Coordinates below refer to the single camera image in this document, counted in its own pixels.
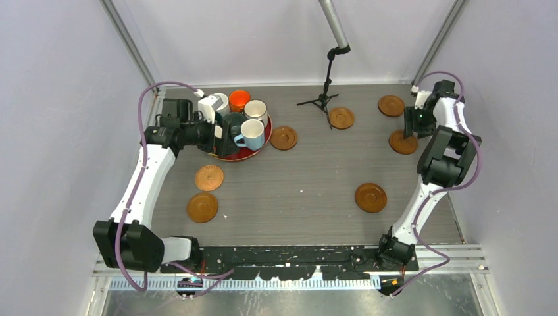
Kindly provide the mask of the wooden coaster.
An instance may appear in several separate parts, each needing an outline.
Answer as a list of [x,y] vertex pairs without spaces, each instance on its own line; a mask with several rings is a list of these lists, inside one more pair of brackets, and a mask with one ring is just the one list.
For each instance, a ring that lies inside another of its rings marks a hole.
[[275,149],[287,151],[293,149],[298,141],[297,132],[289,126],[275,128],[270,137],[270,142]]
[[404,113],[405,102],[395,95],[385,95],[378,100],[378,109],[387,117],[398,117]]
[[353,126],[355,115],[346,107],[335,107],[329,110],[329,120],[333,128],[345,130]]
[[206,223],[218,213],[217,198],[207,192],[195,194],[186,205],[188,217],[196,223]]
[[385,208],[387,202],[387,193],[377,184],[364,183],[355,191],[355,203],[364,212],[378,213]]
[[419,147],[418,140],[411,135],[404,137],[403,130],[395,130],[388,138],[388,144],[392,150],[401,155],[413,154]]

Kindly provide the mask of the woven rattan coaster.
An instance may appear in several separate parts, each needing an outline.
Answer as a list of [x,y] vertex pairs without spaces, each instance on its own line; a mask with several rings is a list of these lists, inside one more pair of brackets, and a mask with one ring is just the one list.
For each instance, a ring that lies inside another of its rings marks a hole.
[[216,165],[205,165],[195,174],[195,185],[202,191],[213,191],[224,182],[224,171]]

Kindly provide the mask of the microphone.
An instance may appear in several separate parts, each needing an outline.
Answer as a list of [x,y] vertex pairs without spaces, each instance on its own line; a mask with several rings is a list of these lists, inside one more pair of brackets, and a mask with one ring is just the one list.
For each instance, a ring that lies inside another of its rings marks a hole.
[[329,87],[332,83],[331,80],[331,70],[332,70],[332,65],[333,65],[333,61],[335,60],[336,56],[338,55],[345,55],[348,54],[351,51],[351,46],[348,42],[348,39],[346,37],[346,34],[344,32],[344,29],[342,27],[340,18],[338,16],[337,10],[335,8],[335,5],[333,3],[333,1],[331,0],[319,0],[318,1],[320,3],[320,6],[322,8],[322,11],[324,13],[324,16],[327,20],[327,23],[331,29],[332,35],[337,43],[337,46],[331,48],[326,55],[326,58],[328,59],[328,68],[326,71],[326,78],[322,87],[322,93],[313,100],[310,101],[305,101],[305,102],[301,102],[301,103],[297,103],[297,106],[301,106],[301,105],[308,105],[308,104],[312,104],[314,106],[316,106],[317,108],[319,108],[323,113],[326,114],[326,119],[328,122],[328,125],[330,127],[330,129],[333,129],[333,125],[331,123],[330,120],[330,115],[329,115],[329,111],[328,111],[328,104],[329,102],[338,96],[338,94],[334,94],[334,95],[328,95],[328,91],[329,91]]

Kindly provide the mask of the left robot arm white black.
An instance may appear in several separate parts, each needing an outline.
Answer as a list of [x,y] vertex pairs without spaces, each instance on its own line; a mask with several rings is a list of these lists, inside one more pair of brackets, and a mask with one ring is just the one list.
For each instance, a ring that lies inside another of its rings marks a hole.
[[155,123],[144,129],[145,143],[128,187],[107,221],[97,221],[93,237],[108,268],[156,272],[176,262],[185,272],[198,270],[202,251],[192,236],[160,238],[151,231],[157,198],[181,150],[195,146],[225,156],[238,152],[230,123],[220,114],[206,118],[188,99],[165,99]]

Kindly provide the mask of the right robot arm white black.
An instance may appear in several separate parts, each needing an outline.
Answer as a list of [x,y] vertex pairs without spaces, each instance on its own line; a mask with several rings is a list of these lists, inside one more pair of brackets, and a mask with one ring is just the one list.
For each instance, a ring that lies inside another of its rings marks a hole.
[[420,232],[437,203],[465,179],[476,157],[481,137],[465,122],[465,100],[455,83],[440,80],[432,90],[413,88],[415,104],[403,115],[403,138],[428,138],[417,163],[418,184],[398,221],[383,234],[376,264],[382,270],[406,266],[420,242]]

